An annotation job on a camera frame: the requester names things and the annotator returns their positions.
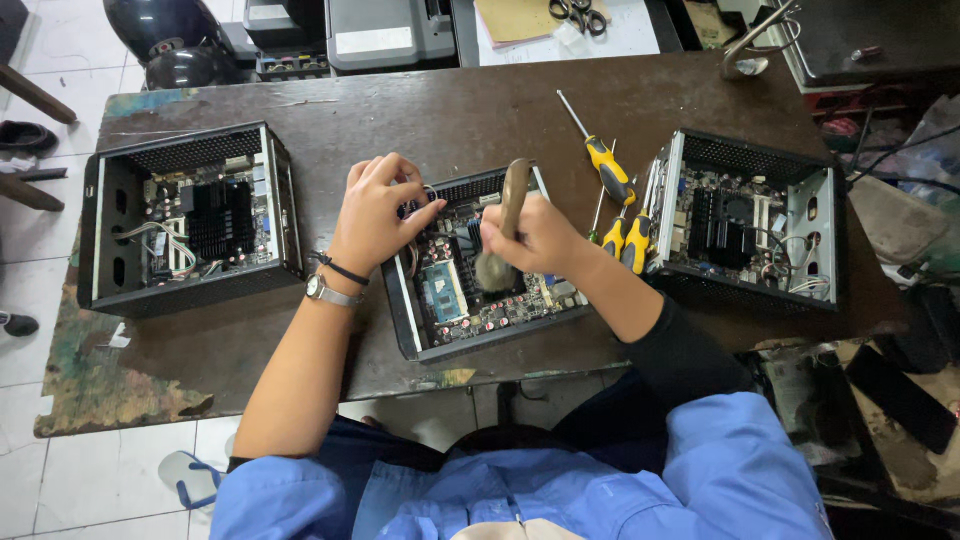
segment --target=blue shirt sleeve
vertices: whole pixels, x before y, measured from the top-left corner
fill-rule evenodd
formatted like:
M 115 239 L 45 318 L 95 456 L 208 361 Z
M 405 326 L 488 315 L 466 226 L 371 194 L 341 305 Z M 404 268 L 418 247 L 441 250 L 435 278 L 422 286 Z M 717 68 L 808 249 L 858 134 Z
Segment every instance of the blue shirt sleeve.
M 663 481 L 701 519 L 741 538 L 830 538 L 813 472 L 763 396 L 709 396 L 667 416 Z
M 346 538 L 344 486 L 310 459 L 260 457 L 239 466 L 217 490 L 210 539 Z

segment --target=wooden brush handle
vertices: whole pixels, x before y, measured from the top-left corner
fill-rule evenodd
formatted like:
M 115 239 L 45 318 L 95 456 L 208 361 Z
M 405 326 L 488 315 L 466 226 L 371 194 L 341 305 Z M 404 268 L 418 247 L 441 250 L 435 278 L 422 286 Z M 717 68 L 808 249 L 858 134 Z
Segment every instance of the wooden brush handle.
M 514 160 L 507 167 L 507 179 L 503 181 L 501 197 L 503 224 L 500 225 L 500 232 L 511 240 L 516 236 L 516 222 L 520 219 L 520 209 L 523 208 L 523 200 L 527 197 L 532 167 L 533 161 L 527 159 Z

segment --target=wristwatch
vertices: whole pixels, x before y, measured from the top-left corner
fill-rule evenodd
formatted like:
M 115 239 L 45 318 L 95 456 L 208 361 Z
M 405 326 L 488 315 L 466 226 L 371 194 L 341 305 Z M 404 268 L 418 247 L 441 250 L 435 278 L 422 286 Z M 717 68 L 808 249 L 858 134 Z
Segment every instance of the wristwatch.
M 324 300 L 345 307 L 353 307 L 363 302 L 363 293 L 360 293 L 360 296 L 347 296 L 327 287 L 323 274 L 311 274 L 307 278 L 306 295 L 313 299 Z

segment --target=bracelet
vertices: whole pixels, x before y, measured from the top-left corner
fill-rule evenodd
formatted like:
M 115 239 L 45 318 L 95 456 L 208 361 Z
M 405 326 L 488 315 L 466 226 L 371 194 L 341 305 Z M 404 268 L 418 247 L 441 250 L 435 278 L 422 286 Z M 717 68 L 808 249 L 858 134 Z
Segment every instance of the bracelet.
M 356 274 L 354 274 L 353 272 L 350 272 L 346 268 L 343 268 L 341 266 L 334 264 L 333 259 L 324 252 L 310 252 L 310 255 L 316 256 L 317 260 L 320 261 L 320 264 L 322 264 L 323 266 L 329 266 L 337 274 L 340 274 L 341 276 L 347 278 L 352 282 L 360 283 L 363 286 L 367 286 L 370 284 L 370 280 L 368 280 L 367 278 L 362 278 L 360 276 L 357 276 Z

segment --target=hand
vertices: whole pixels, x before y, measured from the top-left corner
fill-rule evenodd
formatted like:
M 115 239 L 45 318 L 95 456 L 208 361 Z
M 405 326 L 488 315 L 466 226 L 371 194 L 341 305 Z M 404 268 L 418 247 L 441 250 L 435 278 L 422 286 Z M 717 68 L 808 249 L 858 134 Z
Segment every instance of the hand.
M 500 233 L 501 205 L 484 209 L 480 235 L 483 251 L 495 253 L 523 272 L 569 276 L 589 241 L 580 236 L 563 214 L 542 195 L 528 195 L 520 210 L 517 230 L 522 242 Z
M 396 209 L 409 201 L 417 201 L 420 209 L 401 220 Z M 347 175 L 347 193 L 327 253 L 337 265 L 369 276 L 446 205 L 443 199 L 428 203 L 420 171 L 400 154 L 361 161 Z

